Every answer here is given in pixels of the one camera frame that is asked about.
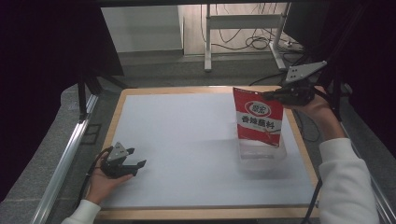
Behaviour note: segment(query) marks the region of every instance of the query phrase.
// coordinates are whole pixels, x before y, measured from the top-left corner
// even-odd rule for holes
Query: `wooden floor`
[[[215,4],[210,5],[211,15],[250,15],[250,14],[280,14],[286,3],[258,3],[258,4]],[[206,40],[206,5],[181,6],[180,11],[184,18],[184,54],[202,55],[205,53]],[[266,39],[274,38],[276,29],[242,29],[242,30],[212,30],[212,53],[241,53],[269,51]],[[264,37],[263,41],[254,42],[254,47],[248,47],[251,37]],[[287,35],[282,39],[289,40]]]

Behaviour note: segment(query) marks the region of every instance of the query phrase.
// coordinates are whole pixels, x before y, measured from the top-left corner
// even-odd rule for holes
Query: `seasoning packet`
[[[279,147],[283,105],[262,96],[263,92],[233,88],[238,138]]]

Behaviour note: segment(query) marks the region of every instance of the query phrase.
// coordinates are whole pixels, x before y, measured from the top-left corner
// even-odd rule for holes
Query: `clear plastic container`
[[[260,171],[277,167],[285,160],[287,152],[282,137],[279,147],[255,140],[239,139],[239,156],[243,169]]]

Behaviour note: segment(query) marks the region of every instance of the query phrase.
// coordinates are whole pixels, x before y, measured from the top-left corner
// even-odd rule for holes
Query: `white desk leg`
[[[279,24],[276,29],[276,36],[275,36],[274,40],[270,42],[271,51],[274,55],[277,67],[279,68],[280,71],[287,70],[285,63],[283,62],[283,59],[279,54],[277,45],[279,44],[280,35],[282,34],[283,26],[285,25],[285,21],[288,16],[289,6],[290,6],[290,3],[287,3],[285,6],[285,9],[282,12],[282,16],[280,17]]]
[[[206,5],[206,45],[205,45],[205,71],[212,71],[212,52],[210,45],[210,4]]]

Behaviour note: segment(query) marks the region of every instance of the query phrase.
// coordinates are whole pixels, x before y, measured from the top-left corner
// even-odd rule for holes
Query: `red oval logo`
[[[246,111],[256,117],[268,117],[271,115],[271,108],[259,101],[250,101],[245,104]]]

